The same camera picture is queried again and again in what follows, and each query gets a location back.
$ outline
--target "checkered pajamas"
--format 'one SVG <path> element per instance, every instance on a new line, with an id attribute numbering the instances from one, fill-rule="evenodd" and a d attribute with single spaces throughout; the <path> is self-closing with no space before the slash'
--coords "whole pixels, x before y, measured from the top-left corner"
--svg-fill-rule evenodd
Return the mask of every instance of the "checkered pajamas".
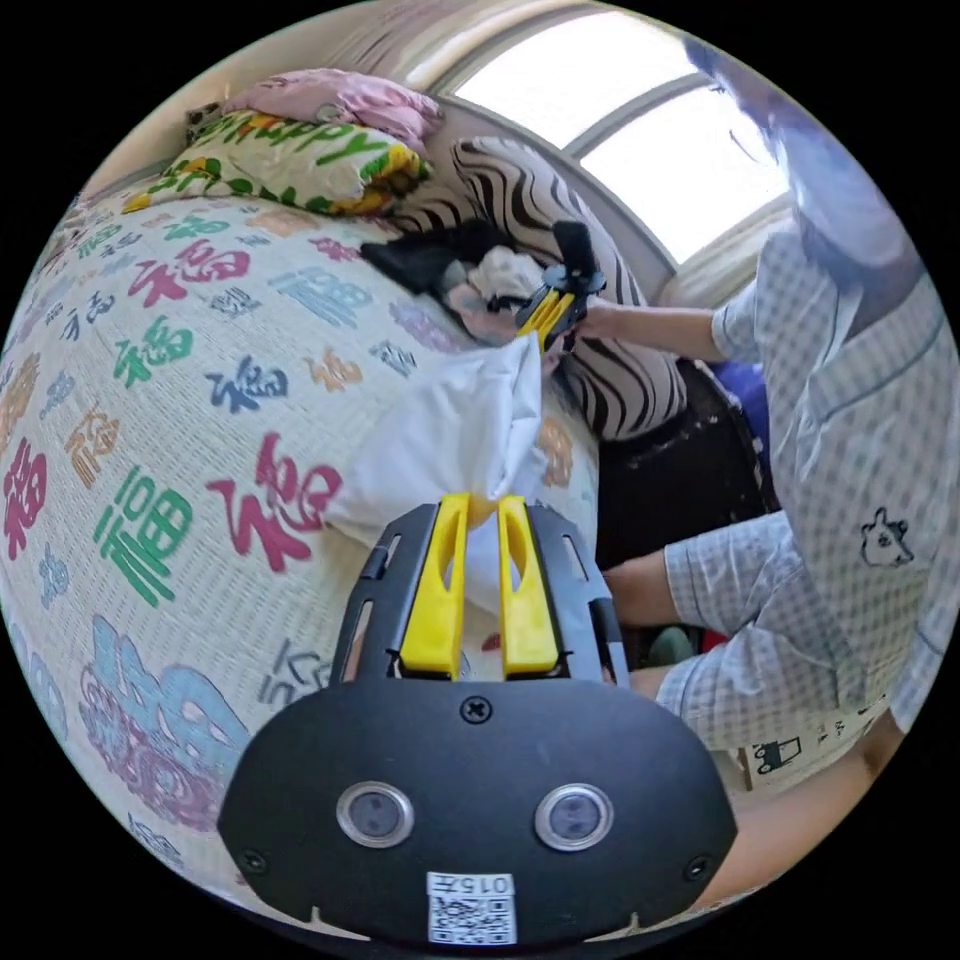
<path id="1" fill-rule="evenodd" d="M 714 750 L 820 742 L 825 718 L 846 739 L 885 695 L 908 727 L 952 631 L 956 345 L 928 277 L 847 339 L 858 306 L 787 233 L 714 317 L 718 349 L 763 367 L 783 507 L 666 551 L 681 617 L 731 640 L 671 670 L 658 702 Z"/>

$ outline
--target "bedsheet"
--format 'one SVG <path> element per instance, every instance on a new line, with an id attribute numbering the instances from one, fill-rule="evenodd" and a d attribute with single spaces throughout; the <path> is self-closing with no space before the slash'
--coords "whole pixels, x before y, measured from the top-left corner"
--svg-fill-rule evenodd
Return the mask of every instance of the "bedsheet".
<path id="1" fill-rule="evenodd" d="M 234 869 L 219 804 L 253 733 L 327 682 L 366 558 L 324 524 L 341 474 L 409 384 L 472 344 L 360 259 L 388 224 L 239 198 L 121 215 L 140 189 L 82 211 L 14 317 L 0 600 L 107 809 L 187 879 L 286 920 Z M 545 499 L 592 547 L 595 442 L 562 398 L 545 414 Z M 498 677 L 497 646 L 468 608 L 463 673 Z"/>

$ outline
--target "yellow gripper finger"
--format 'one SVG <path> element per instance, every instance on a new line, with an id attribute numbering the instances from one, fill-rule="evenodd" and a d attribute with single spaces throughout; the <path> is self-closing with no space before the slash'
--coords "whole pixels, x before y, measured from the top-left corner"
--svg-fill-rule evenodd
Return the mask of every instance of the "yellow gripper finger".
<path id="1" fill-rule="evenodd" d="M 400 663 L 406 673 L 449 680 L 460 676 L 469 511 L 467 493 L 450 494 L 440 501 L 420 585 L 400 646 Z M 445 583 L 448 570 L 449 587 Z"/>
<path id="2" fill-rule="evenodd" d="M 553 619 L 523 497 L 497 507 L 500 533 L 500 651 L 503 677 L 550 673 L 560 658 Z M 513 589 L 511 560 L 520 574 Z"/>
<path id="3" fill-rule="evenodd" d="M 524 337 L 527 334 L 537 334 L 540 341 L 540 352 L 543 353 L 547 337 L 553 331 L 553 328 L 560 322 L 563 315 L 570 308 L 574 301 L 572 293 L 565 293 L 562 297 L 556 290 L 551 290 L 537 305 L 536 310 L 530 314 L 530 318 L 520 328 L 518 337 Z"/>

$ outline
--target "white bag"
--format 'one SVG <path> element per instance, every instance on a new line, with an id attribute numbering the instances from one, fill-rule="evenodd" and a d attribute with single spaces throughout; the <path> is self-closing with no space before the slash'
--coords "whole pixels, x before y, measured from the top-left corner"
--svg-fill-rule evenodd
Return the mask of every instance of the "white bag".
<path id="1" fill-rule="evenodd" d="M 377 424 L 328 504 L 324 519 L 372 548 L 391 521 L 450 493 L 495 504 L 543 491 L 536 446 L 542 373 L 536 334 L 445 361 Z M 466 598 L 500 612 L 497 517 L 467 538 Z M 514 571 L 514 586 L 519 578 Z"/>

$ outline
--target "green chinese character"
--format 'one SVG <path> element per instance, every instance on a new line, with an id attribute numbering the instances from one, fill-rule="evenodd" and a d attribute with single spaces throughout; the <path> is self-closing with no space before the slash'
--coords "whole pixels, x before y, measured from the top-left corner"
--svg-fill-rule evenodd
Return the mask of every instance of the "green chinese character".
<path id="1" fill-rule="evenodd" d="M 159 606 L 161 598 L 175 599 L 164 583 L 170 577 L 164 561 L 176 552 L 193 522 L 193 508 L 184 497 L 169 489 L 157 496 L 156 489 L 151 477 L 133 467 L 93 533 L 100 556 L 112 560 L 151 607 Z M 120 508 L 117 514 L 115 507 Z M 137 522 L 139 529 L 131 533 L 128 524 Z"/>

